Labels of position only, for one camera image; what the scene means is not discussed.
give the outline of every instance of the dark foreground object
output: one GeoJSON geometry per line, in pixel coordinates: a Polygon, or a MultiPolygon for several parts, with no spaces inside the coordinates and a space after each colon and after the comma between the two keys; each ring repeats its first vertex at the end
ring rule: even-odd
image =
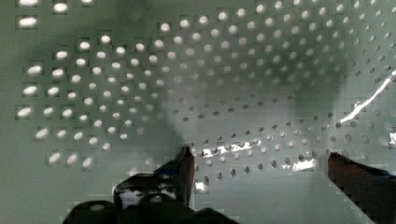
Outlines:
{"type": "Polygon", "coordinates": [[[76,205],[64,224],[237,224],[205,208],[189,208],[194,157],[183,147],[177,157],[152,174],[138,174],[118,184],[114,203],[91,201],[76,205]]]}
{"type": "Polygon", "coordinates": [[[330,180],[373,222],[396,223],[396,177],[338,153],[328,159],[330,180]]]}
{"type": "Polygon", "coordinates": [[[139,205],[117,209],[111,202],[90,201],[73,208],[64,224],[238,224],[211,208],[194,212],[166,194],[149,194],[139,205]]]}

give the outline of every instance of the curved metal surface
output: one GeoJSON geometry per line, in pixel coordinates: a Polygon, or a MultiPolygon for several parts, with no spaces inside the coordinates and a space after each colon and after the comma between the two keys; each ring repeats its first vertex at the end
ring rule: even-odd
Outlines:
{"type": "Polygon", "coordinates": [[[392,1],[0,4],[0,222],[62,222],[190,144],[191,207],[370,223],[331,151],[395,171],[392,1]]]}

